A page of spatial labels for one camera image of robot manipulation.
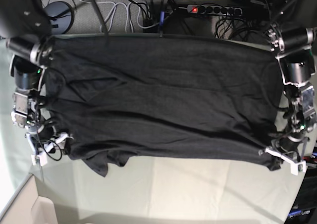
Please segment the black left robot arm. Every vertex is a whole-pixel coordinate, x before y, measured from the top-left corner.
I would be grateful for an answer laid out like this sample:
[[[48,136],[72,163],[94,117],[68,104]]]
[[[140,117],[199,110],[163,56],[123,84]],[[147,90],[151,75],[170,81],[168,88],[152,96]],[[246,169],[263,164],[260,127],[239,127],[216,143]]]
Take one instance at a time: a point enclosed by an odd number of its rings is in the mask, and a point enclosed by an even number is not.
[[[288,106],[281,108],[286,126],[272,141],[272,149],[283,155],[306,145],[307,134],[317,126],[315,90],[310,82],[317,72],[312,53],[317,37],[316,11],[317,0],[287,0],[274,11],[265,28],[288,100]]]

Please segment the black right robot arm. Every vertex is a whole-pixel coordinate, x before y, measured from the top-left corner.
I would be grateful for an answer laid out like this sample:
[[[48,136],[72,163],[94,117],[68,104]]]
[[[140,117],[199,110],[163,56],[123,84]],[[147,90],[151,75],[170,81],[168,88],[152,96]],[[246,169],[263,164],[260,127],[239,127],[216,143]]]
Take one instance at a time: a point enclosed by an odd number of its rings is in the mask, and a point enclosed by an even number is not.
[[[41,0],[0,0],[0,36],[12,53],[9,73],[16,86],[12,122],[26,129],[34,155],[53,154],[67,135],[57,135],[55,120],[41,114],[49,102],[40,93],[54,45],[50,18]]]

